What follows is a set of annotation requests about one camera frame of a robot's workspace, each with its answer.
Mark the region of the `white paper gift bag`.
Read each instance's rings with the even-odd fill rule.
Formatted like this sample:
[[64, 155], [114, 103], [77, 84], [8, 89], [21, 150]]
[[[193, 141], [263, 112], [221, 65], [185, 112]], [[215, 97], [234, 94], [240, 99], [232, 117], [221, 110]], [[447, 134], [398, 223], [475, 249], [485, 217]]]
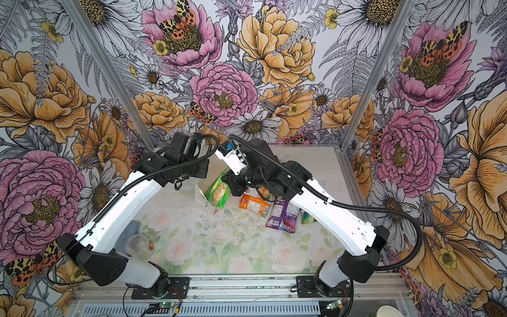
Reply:
[[217, 177], [226, 169], [229, 169], [228, 166], [219, 159], [213, 157], [209, 161], [209, 168], [207, 177], [204, 179], [199, 179], [195, 185], [195, 200], [198, 204], [203, 207], [204, 210], [209, 213], [215, 214], [219, 209], [215, 209], [210, 203], [205, 199], [204, 193], [210, 187], [210, 185], [217, 179]]

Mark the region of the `green Lays chips bag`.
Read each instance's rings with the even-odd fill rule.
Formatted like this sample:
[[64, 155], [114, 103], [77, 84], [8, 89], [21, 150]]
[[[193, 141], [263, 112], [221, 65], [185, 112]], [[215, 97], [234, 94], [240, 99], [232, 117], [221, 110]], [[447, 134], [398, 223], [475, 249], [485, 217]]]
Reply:
[[224, 170], [204, 193], [207, 202], [215, 209], [223, 209], [231, 193], [228, 184], [222, 180], [229, 172], [229, 169]]

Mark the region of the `purple snack bag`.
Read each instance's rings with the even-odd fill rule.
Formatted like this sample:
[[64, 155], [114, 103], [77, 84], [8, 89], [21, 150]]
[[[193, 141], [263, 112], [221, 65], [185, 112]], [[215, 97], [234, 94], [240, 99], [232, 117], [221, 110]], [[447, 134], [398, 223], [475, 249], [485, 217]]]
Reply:
[[272, 205], [272, 209], [265, 226], [267, 228], [294, 234], [296, 232], [299, 212], [300, 209], [297, 206], [283, 199], [278, 199]]

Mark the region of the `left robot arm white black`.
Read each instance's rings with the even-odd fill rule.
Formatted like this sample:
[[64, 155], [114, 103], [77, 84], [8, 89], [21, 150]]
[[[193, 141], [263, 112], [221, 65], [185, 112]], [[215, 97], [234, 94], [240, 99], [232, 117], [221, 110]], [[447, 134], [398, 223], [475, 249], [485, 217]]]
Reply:
[[115, 246], [143, 206], [167, 184], [179, 190], [189, 178], [204, 179], [209, 158], [219, 145], [218, 137], [211, 134], [177, 133], [170, 145], [146, 153], [90, 222], [57, 240], [63, 255], [101, 287], [122, 282], [143, 288], [150, 296], [164, 296], [170, 289], [167, 272], [157, 264], [125, 256]]

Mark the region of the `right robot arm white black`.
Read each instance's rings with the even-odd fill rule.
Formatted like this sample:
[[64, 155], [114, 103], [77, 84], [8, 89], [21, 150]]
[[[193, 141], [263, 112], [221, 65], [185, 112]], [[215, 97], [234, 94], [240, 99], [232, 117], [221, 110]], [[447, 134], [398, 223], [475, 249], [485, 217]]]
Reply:
[[238, 136], [219, 145], [216, 155], [230, 169], [223, 180], [232, 195], [265, 188], [306, 211], [343, 245], [345, 251], [337, 260], [319, 266], [314, 276], [318, 293], [326, 296], [346, 280], [366, 283], [377, 270], [388, 229], [358, 218], [353, 214], [356, 206], [335, 201], [300, 163], [281, 162], [265, 141]]

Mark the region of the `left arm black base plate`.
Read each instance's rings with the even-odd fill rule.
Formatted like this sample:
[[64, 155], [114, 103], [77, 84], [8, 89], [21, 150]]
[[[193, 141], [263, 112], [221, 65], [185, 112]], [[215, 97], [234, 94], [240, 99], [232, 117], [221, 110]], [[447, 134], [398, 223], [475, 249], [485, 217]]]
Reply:
[[190, 289], [189, 277], [167, 277], [149, 289], [136, 286], [133, 289], [131, 298], [133, 300], [151, 299], [186, 299]]

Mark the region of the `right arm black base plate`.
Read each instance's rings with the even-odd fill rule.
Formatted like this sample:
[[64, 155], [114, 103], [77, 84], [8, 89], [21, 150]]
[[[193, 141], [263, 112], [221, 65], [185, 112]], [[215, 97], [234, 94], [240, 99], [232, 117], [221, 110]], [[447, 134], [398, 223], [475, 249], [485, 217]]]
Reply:
[[341, 282], [336, 287], [329, 287], [315, 277], [296, 276], [296, 284], [290, 289], [298, 298], [349, 298], [351, 287], [348, 281]]

